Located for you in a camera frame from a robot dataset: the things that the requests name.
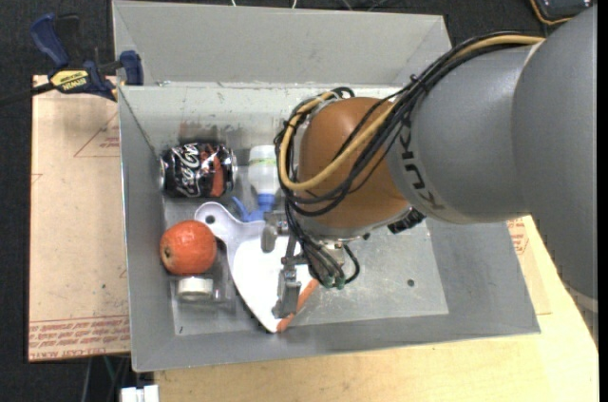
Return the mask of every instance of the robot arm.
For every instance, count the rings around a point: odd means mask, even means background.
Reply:
[[[563,281],[596,312],[596,35],[597,7],[546,41],[467,41],[384,100],[338,89],[298,106],[277,163],[314,276],[342,287],[343,245],[379,227],[531,214]]]

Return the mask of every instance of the can label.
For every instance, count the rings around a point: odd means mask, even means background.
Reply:
[[[218,198],[234,187],[232,150],[223,144],[187,144],[161,155],[161,189],[170,196]]]

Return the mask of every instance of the cardboard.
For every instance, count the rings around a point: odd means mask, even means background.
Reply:
[[[32,101],[28,359],[127,353],[117,104]]]

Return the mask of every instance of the small bottle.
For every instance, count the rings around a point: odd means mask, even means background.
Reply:
[[[272,211],[275,193],[279,187],[276,172],[274,145],[257,145],[249,153],[249,183],[257,192],[257,210],[248,212],[237,198],[233,198],[240,209],[243,221],[264,220],[264,213]]]

